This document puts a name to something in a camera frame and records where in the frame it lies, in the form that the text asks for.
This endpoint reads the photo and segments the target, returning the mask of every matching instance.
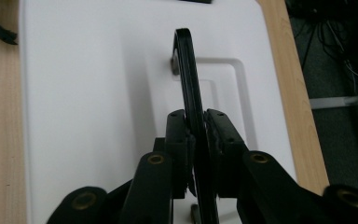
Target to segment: wooden table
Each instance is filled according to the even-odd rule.
[[[328,185],[310,102],[284,0],[258,0],[272,46],[297,182]],[[0,0],[0,24],[18,31],[18,0]],[[19,47],[0,41],[0,223],[26,223]]]

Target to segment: white plastic surface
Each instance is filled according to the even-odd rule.
[[[252,150],[295,177],[260,6],[254,0],[21,1],[28,223],[45,223],[71,191],[133,177],[184,107],[172,75],[173,34],[189,28],[203,108],[228,114]],[[190,223],[187,194],[174,223]],[[217,200],[239,223],[235,200]]]

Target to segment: metal bolt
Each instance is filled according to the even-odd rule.
[[[269,161],[269,158],[262,154],[252,154],[251,159],[258,163],[266,163]]]
[[[357,193],[354,193],[354,192],[346,190],[346,189],[339,189],[337,191],[337,196],[342,202],[344,202],[350,206],[358,208],[358,194]]]
[[[153,155],[153,156],[149,156],[149,158],[147,158],[147,161],[150,164],[157,165],[164,162],[164,157],[162,157],[161,155]]]
[[[93,192],[86,191],[78,194],[72,201],[72,207],[75,210],[84,210],[91,207],[97,202],[97,195]]]

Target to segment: black cable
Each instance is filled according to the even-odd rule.
[[[305,27],[306,24],[307,24],[307,22],[304,21],[304,23],[301,25],[300,30],[299,30],[299,31],[297,32],[297,34],[295,35],[295,39],[296,39],[299,35],[301,35],[301,33],[302,33],[302,31],[304,30],[304,27]]]
[[[335,41],[337,42],[337,46],[338,46],[339,49],[340,49],[340,53],[341,53],[341,54],[344,54],[344,53],[345,53],[345,49],[344,49],[344,46],[343,46],[343,44],[342,44],[342,41],[340,40],[339,35],[337,35],[337,34],[335,33],[335,31],[334,31],[334,29],[333,29],[333,27],[332,27],[330,21],[327,21],[326,24],[327,24],[328,28],[330,29],[330,32],[331,32],[331,34],[333,35],[333,38],[334,38]],[[344,63],[345,63],[345,66],[348,68],[348,70],[351,71],[351,73],[352,73],[352,78],[353,78],[353,83],[354,83],[354,85],[356,85],[356,79],[355,79],[354,76],[357,76],[357,77],[358,77],[358,73],[356,73],[355,71],[353,71],[353,68],[352,68],[352,66],[351,66],[350,60],[347,59],[347,60],[344,61]]]
[[[345,21],[333,21],[332,29],[337,34],[341,42],[346,42],[349,40],[349,28],[348,24]]]
[[[310,34],[310,39],[308,40],[308,44],[307,44],[307,48],[305,50],[305,53],[304,53],[304,59],[301,63],[301,69],[304,71],[304,68],[305,68],[305,62],[307,61],[307,57],[308,57],[308,53],[310,51],[310,43],[312,43],[312,38],[313,38],[313,35],[315,34],[315,30],[316,30],[316,25],[314,25],[313,29],[312,29],[312,33]]]
[[[341,63],[343,59],[340,58],[339,57],[340,55],[337,53],[337,44],[329,44],[325,40],[326,38],[324,33],[324,26],[325,26],[325,21],[319,23],[318,26],[318,39],[322,44],[323,51],[334,61],[336,61],[337,63]]]

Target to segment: gray carpet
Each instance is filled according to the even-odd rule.
[[[324,50],[320,34],[324,34],[325,45],[336,43],[328,27],[325,24],[321,26],[320,22],[294,17],[291,17],[291,23],[298,57],[304,65],[303,74],[309,97],[358,94],[358,77],[353,82],[351,71],[345,67],[342,60],[334,57],[334,48],[327,51],[333,57]],[[312,112],[330,184],[345,184],[358,188],[358,105]]]

